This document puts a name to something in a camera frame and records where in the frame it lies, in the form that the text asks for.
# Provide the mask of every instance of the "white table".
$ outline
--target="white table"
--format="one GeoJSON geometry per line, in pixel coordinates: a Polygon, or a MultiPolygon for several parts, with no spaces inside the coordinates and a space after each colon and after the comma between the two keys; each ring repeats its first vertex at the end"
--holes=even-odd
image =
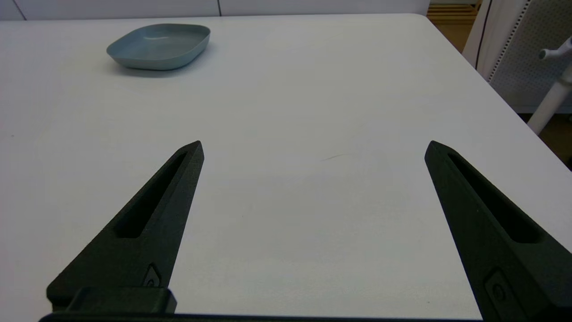
{"type": "Polygon", "coordinates": [[[572,174],[419,15],[0,23],[0,320],[180,146],[205,151],[178,312],[479,318],[423,156],[459,151],[572,249],[572,174]],[[212,30],[190,66],[105,53],[159,22],[212,30]]]}

